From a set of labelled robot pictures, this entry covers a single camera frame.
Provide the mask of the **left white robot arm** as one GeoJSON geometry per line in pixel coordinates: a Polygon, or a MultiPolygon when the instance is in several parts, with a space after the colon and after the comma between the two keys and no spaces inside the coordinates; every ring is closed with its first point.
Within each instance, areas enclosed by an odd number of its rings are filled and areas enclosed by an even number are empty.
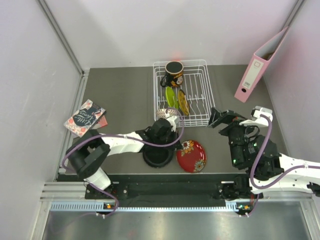
{"type": "Polygon", "coordinates": [[[110,178],[102,169],[108,156],[123,153],[139,153],[149,166],[162,168],[182,149],[177,130],[177,116],[160,118],[153,125],[128,134],[102,134],[89,130],[65,153],[80,180],[96,187],[102,198],[109,198],[114,191],[110,178]]]}

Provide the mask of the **black plate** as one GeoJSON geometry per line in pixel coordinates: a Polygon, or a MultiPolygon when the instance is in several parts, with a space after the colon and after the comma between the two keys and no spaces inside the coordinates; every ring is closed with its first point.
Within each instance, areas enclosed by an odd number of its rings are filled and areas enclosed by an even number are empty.
{"type": "Polygon", "coordinates": [[[150,167],[163,168],[172,161],[174,151],[162,147],[148,146],[142,151],[142,157],[150,167]]]}

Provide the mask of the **green plate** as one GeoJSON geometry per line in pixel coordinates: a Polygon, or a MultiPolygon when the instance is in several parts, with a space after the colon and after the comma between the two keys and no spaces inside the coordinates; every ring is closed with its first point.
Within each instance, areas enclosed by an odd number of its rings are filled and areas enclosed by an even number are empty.
{"type": "Polygon", "coordinates": [[[167,104],[170,108],[175,108],[175,109],[179,108],[176,94],[174,90],[169,86],[165,88],[165,97],[166,97],[167,104]]]}

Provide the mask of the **black floral mug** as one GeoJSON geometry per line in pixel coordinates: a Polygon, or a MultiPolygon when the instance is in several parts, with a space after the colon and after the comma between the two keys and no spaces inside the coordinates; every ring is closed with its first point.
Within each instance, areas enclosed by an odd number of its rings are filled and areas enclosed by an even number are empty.
{"type": "Polygon", "coordinates": [[[183,82],[184,65],[180,61],[170,61],[165,65],[165,74],[160,86],[177,88],[183,82]]]}

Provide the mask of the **red floral plate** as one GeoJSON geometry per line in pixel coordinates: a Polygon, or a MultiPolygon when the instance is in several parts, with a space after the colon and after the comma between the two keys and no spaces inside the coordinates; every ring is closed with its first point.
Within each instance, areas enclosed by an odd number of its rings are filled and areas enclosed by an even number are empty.
{"type": "Polygon", "coordinates": [[[207,163],[204,147],[196,140],[185,140],[182,149],[176,152],[179,166],[187,173],[201,172],[207,163]]]}

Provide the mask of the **red book underneath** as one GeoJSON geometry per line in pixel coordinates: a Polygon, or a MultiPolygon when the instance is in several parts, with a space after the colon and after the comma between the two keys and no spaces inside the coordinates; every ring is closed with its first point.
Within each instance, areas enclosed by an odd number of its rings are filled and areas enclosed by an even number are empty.
{"type": "Polygon", "coordinates": [[[103,127],[106,127],[108,125],[107,119],[105,117],[105,115],[103,115],[97,122],[95,125],[92,126],[92,130],[97,130],[103,127]]]}

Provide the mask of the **yellow brown plate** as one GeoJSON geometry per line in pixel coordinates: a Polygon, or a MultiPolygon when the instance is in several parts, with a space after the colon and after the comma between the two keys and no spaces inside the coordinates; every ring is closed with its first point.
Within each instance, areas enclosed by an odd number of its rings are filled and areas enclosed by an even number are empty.
{"type": "Polygon", "coordinates": [[[178,91],[177,100],[178,100],[179,108],[182,111],[182,113],[185,116],[189,116],[190,115],[190,106],[189,106],[189,103],[187,100],[187,96],[182,89],[180,89],[178,91]]]}

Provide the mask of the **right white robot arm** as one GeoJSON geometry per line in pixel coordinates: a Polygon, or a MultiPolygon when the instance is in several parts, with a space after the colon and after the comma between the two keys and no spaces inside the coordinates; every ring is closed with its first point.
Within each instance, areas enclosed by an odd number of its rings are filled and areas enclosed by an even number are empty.
{"type": "Polygon", "coordinates": [[[245,170],[234,179],[231,188],[239,198],[250,193],[297,191],[320,195],[320,165],[289,157],[278,151],[270,140],[272,110],[256,106],[251,118],[232,111],[211,109],[208,127],[225,124],[219,134],[228,138],[232,166],[245,170]]]}

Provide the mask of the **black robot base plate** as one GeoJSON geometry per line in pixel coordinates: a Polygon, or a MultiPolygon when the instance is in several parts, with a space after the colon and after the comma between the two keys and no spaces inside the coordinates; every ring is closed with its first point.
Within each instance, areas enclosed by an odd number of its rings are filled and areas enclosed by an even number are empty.
{"type": "Polygon", "coordinates": [[[255,199],[249,178],[240,173],[111,174],[106,192],[122,206],[156,203],[172,206],[174,200],[212,205],[224,200],[255,199]]]}

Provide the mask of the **patterned ceramic bowl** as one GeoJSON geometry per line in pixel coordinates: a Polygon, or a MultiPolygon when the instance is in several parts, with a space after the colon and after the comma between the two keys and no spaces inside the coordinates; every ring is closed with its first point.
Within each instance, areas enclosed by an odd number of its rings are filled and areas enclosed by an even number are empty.
{"type": "Polygon", "coordinates": [[[171,116],[178,116],[177,110],[175,108],[160,108],[156,111],[156,119],[165,119],[171,116]]]}

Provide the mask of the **floral cover book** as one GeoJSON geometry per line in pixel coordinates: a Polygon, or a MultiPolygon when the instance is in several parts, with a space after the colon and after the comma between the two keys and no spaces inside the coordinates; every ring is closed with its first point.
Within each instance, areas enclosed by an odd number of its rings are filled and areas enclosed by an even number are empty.
{"type": "Polygon", "coordinates": [[[102,116],[106,116],[106,110],[88,99],[63,125],[75,137],[81,138],[102,116]]]}

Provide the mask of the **white wire dish rack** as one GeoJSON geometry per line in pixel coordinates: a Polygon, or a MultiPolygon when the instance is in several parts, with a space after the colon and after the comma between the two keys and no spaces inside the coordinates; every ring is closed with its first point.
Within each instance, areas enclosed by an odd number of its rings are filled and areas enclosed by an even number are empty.
{"type": "MultiPolygon", "coordinates": [[[[153,63],[153,117],[158,119],[157,110],[171,107],[166,98],[166,89],[160,85],[165,76],[167,61],[153,63]]],[[[204,59],[182,60],[184,66],[181,86],[172,90],[174,101],[178,100],[179,90],[185,93],[189,104],[189,115],[182,113],[185,127],[206,126],[211,116],[211,108],[215,106],[207,62],[204,59]]]]}

